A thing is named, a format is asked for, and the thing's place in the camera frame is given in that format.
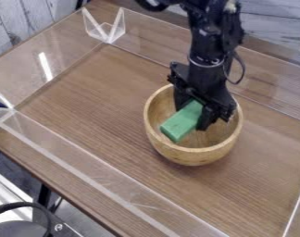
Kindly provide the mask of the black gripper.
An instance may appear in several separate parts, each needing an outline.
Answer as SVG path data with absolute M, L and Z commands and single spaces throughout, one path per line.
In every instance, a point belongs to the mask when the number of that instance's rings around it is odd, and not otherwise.
M 205 131 L 221 119 L 233 117 L 237 102 L 226 87 L 233 58 L 224 58 L 217 64 L 198 64 L 189 58 L 189 64 L 173 61 L 167 81 L 174 87 L 175 109 L 182 109 L 192 100 L 202 104 L 196 129 Z

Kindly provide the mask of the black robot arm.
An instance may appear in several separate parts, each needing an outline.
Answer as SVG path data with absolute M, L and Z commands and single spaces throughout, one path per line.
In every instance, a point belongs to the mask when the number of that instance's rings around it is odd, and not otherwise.
M 170 63 L 167 81 L 174 86 L 175 108 L 183 109 L 192 100 L 202 108 L 196 129 L 204 131 L 220 119 L 228 121 L 237 109 L 237 102 L 228 90 L 232 64 L 242 59 L 237 48 L 242 43 L 240 0 L 135 0 L 138 5 L 161 12 L 179 6 L 187 13 L 192 45 L 186 64 Z

